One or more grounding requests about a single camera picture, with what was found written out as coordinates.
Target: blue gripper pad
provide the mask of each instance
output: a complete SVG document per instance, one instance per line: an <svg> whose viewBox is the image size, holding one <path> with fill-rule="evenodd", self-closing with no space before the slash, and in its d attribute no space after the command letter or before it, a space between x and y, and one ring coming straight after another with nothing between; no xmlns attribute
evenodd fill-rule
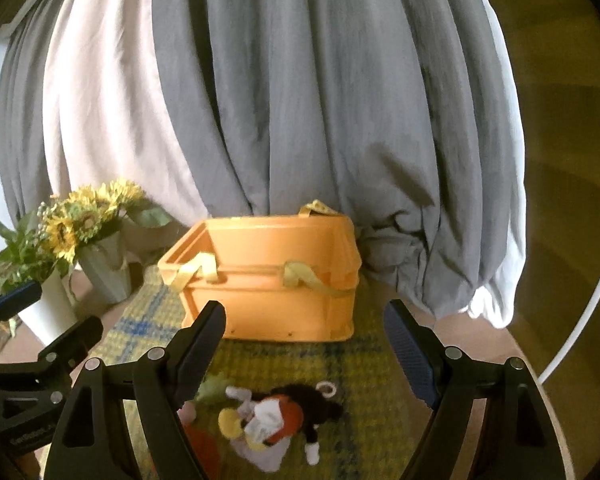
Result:
<svg viewBox="0 0 600 480"><path fill-rule="evenodd" d="M436 371L418 344L417 334L414 333L417 329L413 325L420 328L400 300L392 300L384 308L384 332L411 385L411 390L433 410L440 400L440 393L436 387Z"/></svg>

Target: stuffed animal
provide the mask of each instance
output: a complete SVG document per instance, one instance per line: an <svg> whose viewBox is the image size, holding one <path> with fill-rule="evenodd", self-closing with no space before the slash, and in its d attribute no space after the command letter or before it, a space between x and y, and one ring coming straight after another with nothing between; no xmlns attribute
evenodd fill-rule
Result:
<svg viewBox="0 0 600 480"><path fill-rule="evenodd" d="M316 465L320 460L318 427L328 420L339 420L344 411L340 404L326 398L333 396L334 386L328 394L323 391L306 384L288 384L258 394L229 386L226 396L242 404L237 410L226 408L220 412L220 431L239 456L267 473L280 469L291 437L304 433L307 463Z"/></svg>

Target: orange plastic bin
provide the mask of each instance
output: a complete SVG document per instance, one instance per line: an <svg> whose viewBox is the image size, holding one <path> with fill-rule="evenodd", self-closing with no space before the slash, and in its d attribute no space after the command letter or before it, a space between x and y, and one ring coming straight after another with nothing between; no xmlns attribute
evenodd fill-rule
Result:
<svg viewBox="0 0 600 480"><path fill-rule="evenodd" d="M353 335L361 266L346 216L207 219L158 267L190 326L209 300L222 303L228 338L342 341Z"/></svg>

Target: white vase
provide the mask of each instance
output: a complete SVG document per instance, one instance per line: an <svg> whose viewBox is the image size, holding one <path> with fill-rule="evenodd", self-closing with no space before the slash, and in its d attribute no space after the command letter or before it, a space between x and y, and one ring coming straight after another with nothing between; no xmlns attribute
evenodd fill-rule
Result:
<svg viewBox="0 0 600 480"><path fill-rule="evenodd" d="M132 292L125 252L120 231L78 250L82 270L109 304L126 300Z"/></svg>
<svg viewBox="0 0 600 480"><path fill-rule="evenodd" d="M42 297L19 314L44 346L69 330L78 319L57 270L42 284Z"/></svg>

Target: toy's arm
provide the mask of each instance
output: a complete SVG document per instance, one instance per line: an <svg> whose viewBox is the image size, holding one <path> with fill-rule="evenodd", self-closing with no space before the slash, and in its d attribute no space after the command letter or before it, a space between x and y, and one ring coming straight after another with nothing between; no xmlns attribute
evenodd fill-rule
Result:
<svg viewBox="0 0 600 480"><path fill-rule="evenodd" d="M304 428L304 436L306 437L306 444L304 445L306 462L309 465L316 465L318 462L320 462L320 444L318 443L318 432L313 426L306 426Z"/></svg>

